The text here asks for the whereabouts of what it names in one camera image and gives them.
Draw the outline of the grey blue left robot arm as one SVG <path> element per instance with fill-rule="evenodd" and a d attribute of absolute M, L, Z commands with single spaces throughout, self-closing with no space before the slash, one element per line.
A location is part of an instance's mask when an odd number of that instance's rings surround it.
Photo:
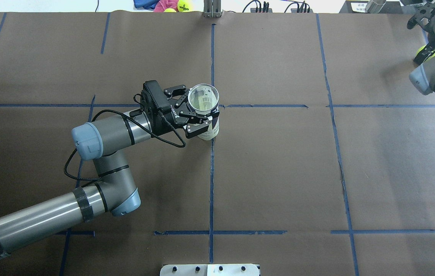
<path fill-rule="evenodd" d="M 121 112 L 90 104 L 0 104 L 0 261 L 105 213 L 141 200 L 124 149 L 147 140 L 184 148 L 219 117 L 216 105 L 155 80 Z"/>

